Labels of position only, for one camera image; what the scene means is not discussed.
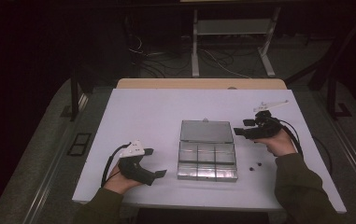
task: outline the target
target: dark green jacket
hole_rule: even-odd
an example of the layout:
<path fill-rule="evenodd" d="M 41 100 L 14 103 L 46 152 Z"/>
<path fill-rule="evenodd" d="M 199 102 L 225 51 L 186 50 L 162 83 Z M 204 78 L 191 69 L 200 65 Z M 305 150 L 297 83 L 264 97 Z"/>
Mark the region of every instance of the dark green jacket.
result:
<path fill-rule="evenodd" d="M 322 189 L 322 180 L 306 167 L 299 154 L 279 157 L 276 163 L 275 194 L 288 213 L 289 224 L 342 223 Z M 121 202 L 122 195 L 99 189 L 93 199 L 79 209 L 73 223 L 120 223 Z"/>

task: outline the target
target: dark background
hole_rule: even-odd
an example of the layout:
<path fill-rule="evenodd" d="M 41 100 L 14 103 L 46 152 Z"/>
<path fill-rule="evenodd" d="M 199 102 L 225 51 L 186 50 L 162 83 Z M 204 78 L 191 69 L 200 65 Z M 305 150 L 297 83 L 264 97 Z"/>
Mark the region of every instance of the dark background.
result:
<path fill-rule="evenodd" d="M 282 10 L 276 36 L 336 35 L 339 24 L 349 24 L 355 8 L 355 1 L 339 1 Z M 155 43 L 171 38 L 178 45 L 180 36 L 191 30 L 190 13 L 152 11 L 151 15 L 136 15 L 135 29 L 127 31 L 123 14 L 116 11 L 61 15 L 47 0 L 0 0 L 0 195 L 50 100 L 73 70 L 82 89 L 91 92 L 95 85 L 135 77 L 126 47 L 127 32 L 154 38 Z M 356 64 L 354 59 L 346 58 L 345 64 L 347 61 Z M 344 80 L 350 83 L 349 76 Z M 356 91 L 356 83 L 351 89 Z"/>

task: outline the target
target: desk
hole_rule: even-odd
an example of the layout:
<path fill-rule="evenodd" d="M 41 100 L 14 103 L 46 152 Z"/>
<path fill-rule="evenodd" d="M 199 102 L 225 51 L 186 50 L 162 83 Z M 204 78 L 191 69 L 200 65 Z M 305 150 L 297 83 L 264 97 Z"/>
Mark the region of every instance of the desk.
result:
<path fill-rule="evenodd" d="M 100 186 L 107 158 L 115 148 L 139 139 L 144 147 L 154 148 L 153 155 L 145 157 L 141 165 L 152 172 L 163 169 L 168 171 L 165 177 L 156 179 L 151 187 L 142 186 L 127 192 L 124 203 L 163 208 L 280 210 L 274 196 L 275 158 L 263 145 L 253 144 L 242 136 L 234 135 L 238 180 L 236 183 L 221 183 L 178 180 L 178 144 L 183 119 L 223 120 L 230 121 L 232 128 L 242 127 L 242 119 L 253 118 L 253 108 L 261 101 L 289 100 L 289 104 L 272 109 L 271 113 L 295 127 L 301 139 L 306 164 L 322 178 L 323 187 L 335 209 L 341 213 L 346 212 L 294 96 L 291 91 L 281 88 L 280 80 L 257 80 L 260 86 L 267 82 L 268 90 L 212 90 L 231 85 L 244 88 L 248 85 L 246 83 L 255 81 L 250 79 L 211 79 L 201 90 L 193 89 L 189 80 L 149 79 L 147 82 L 143 80 L 146 83 L 144 87 L 154 88 L 160 84 L 158 80 L 169 82 L 173 88 L 191 89 L 126 89 L 137 88 L 140 83 L 122 80 L 110 96 L 73 196 L 74 201 L 89 201 Z M 261 162 L 262 167 L 256 167 L 257 162 Z M 256 167 L 255 171 L 249 169 L 252 166 Z"/>

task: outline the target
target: forearm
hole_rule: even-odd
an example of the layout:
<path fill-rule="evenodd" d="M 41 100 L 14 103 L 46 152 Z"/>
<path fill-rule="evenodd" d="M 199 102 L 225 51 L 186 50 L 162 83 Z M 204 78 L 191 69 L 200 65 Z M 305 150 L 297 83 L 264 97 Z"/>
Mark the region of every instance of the forearm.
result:
<path fill-rule="evenodd" d="M 93 199 L 76 213 L 73 223 L 120 223 L 120 207 L 123 196 L 108 189 L 99 189 Z"/>
<path fill-rule="evenodd" d="M 282 156 L 276 163 L 275 194 L 292 223 L 341 223 L 322 188 L 322 180 L 306 167 L 301 155 Z"/>

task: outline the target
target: white table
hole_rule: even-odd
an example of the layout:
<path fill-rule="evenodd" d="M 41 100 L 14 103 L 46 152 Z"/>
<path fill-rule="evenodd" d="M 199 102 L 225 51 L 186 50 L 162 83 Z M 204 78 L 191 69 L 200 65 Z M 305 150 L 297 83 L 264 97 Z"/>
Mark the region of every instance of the white table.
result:
<path fill-rule="evenodd" d="M 234 135 L 238 180 L 221 183 L 178 180 L 178 143 L 184 119 L 230 121 L 232 128 L 243 127 L 242 119 L 253 119 L 253 108 L 260 102 L 285 100 L 290 103 L 272 109 L 272 115 L 294 126 L 300 136 L 306 164 L 322 178 L 323 188 L 336 211 L 346 212 L 294 96 L 287 90 L 114 90 L 73 200 L 88 202 L 100 186 L 108 157 L 117 147 L 139 139 L 144 147 L 155 149 L 153 155 L 142 160 L 142 167 L 152 172 L 168 171 L 151 187 L 141 186 L 128 191 L 124 203 L 142 207 L 279 210 L 281 207 L 273 193 L 275 157 L 264 145 Z"/>

